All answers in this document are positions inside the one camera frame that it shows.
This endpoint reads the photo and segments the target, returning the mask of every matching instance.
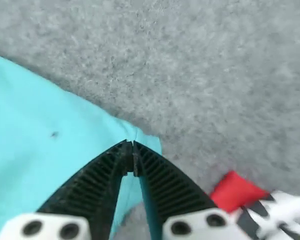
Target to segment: red block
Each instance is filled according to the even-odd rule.
[[[267,191],[244,179],[235,171],[228,172],[210,194],[215,204],[228,213],[260,200]]]

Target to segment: turquoise cloth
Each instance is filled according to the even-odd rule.
[[[81,167],[125,139],[161,154],[157,137],[0,57],[0,229],[36,211]],[[125,176],[110,238],[141,201],[138,179]]]

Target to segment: cyan fabric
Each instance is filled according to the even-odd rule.
[[[0,229],[34,212],[69,177],[122,140],[161,154],[157,137],[0,57]],[[142,201],[137,178],[124,177],[111,236]]]

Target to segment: screw hole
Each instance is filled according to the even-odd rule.
[[[64,240],[74,239],[79,233],[79,226],[75,223],[64,225],[60,231],[60,237]]]
[[[226,225],[226,221],[222,216],[219,216],[217,214],[211,214],[206,218],[207,223],[211,227],[222,227]]]
[[[172,224],[171,231],[174,235],[187,235],[191,233],[191,228],[184,221],[176,221]]]
[[[38,221],[38,220],[31,221],[27,225],[24,226],[23,234],[25,236],[35,235],[38,232],[40,232],[41,227],[42,227],[42,222],[41,221]]]

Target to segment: gray carpet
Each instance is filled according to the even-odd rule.
[[[161,138],[209,192],[300,195],[300,0],[0,0],[0,56]],[[148,239],[142,206],[118,240]]]

